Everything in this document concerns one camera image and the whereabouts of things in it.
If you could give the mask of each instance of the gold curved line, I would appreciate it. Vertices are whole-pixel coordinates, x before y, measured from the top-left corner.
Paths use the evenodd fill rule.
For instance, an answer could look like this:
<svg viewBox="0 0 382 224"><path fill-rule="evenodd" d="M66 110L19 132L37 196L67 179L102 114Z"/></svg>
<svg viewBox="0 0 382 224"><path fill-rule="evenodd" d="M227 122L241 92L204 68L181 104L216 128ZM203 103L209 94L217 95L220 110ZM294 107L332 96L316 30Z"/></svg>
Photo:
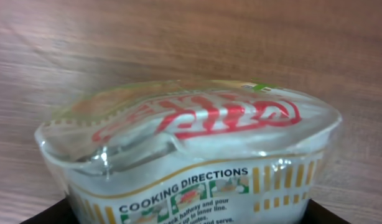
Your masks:
<svg viewBox="0 0 382 224"><path fill-rule="evenodd" d="M155 186L155 185L158 185L160 184L161 182L165 181L165 180L169 180L170 178L176 176L176 175L179 175L185 171L188 171L190 169L193 169L193 168L196 168L196 167L201 167L201 166L205 166L205 165L211 165L211 164L217 164L217 163L222 163L222 162L230 162L230 161L248 161L248 160L261 160L261 159L275 159L275 158L281 158L281 157L285 157L285 158L292 158L292 157L302 157L302 156L313 156L313 155L316 155L322 151L324 151L324 149L320 149L320 150L317 150L315 152L312 152L312 153L302 153L302 154L285 154L285 155L273 155L273 156L266 156L266 157L259 157L259 158L244 158L244 159L220 159L220 160L215 160L215 161L206 161L206 162L200 162L198 164L194 164L194 165L191 165L191 166L187 166L187 167L184 167L184 168L181 168L179 169L178 171L176 172L173 172L159 180L156 180L148 185L145 185L144 187L141 187L139 189L136 189L136 190L133 190L133 191L130 191L130 192L127 192L127 193L123 193L123 194L117 194L117 195L99 195L99 194L94 194L93 192L90 192L86 189L84 189L83 187L80 187L79 185L75 184L74 182L71 182L71 184L73 186L75 186L77 189L79 189L80 191L82 191L83 193L86 193L90 196L93 196L93 197L96 197L96 198L102 198L102 199L117 199L117 198L124 198L124 197L128 197L128 196L132 196L134 194L138 194L142 191L145 191L147 189L150 189L151 187Z"/></svg>

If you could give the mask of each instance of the cup noodles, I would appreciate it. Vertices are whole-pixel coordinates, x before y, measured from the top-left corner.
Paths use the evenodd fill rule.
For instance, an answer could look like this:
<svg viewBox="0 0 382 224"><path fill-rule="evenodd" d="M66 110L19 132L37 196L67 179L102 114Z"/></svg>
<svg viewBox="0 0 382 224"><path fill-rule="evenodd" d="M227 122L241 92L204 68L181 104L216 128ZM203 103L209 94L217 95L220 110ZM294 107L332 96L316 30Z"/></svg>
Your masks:
<svg viewBox="0 0 382 224"><path fill-rule="evenodd" d="M80 223L297 223L339 112L271 85L135 83L55 113L35 137Z"/></svg>

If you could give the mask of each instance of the wooden surface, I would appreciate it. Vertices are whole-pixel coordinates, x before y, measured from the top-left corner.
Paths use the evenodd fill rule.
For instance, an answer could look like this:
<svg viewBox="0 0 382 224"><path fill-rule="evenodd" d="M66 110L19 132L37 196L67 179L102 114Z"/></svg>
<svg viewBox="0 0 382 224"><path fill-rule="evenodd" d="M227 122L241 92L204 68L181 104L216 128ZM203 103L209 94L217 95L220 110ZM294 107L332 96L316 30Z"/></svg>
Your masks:
<svg viewBox="0 0 382 224"><path fill-rule="evenodd" d="M344 115L312 196L382 223L381 0L0 0L0 223L61 199L33 133L83 91L186 77L260 78Z"/></svg>

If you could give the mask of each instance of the black object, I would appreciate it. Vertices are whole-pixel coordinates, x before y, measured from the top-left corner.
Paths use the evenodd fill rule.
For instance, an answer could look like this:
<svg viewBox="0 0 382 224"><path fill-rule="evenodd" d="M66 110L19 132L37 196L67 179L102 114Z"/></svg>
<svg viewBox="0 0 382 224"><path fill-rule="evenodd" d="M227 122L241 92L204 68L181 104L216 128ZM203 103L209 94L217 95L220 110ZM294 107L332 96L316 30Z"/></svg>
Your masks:
<svg viewBox="0 0 382 224"><path fill-rule="evenodd" d="M21 224L79 224L66 199ZM309 200L301 224L350 224L313 200Z"/></svg>

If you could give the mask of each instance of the wooden table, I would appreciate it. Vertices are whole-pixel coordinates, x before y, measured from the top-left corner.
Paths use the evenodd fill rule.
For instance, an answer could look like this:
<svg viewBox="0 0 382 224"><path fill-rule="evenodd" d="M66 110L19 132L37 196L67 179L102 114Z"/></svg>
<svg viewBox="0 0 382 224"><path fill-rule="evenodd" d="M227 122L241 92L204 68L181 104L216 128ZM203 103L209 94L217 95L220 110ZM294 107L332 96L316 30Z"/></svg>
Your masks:
<svg viewBox="0 0 382 224"><path fill-rule="evenodd" d="M258 78L344 115L312 197L382 223L381 0L0 0L0 223L62 198L33 133L84 91L187 77Z"/></svg>

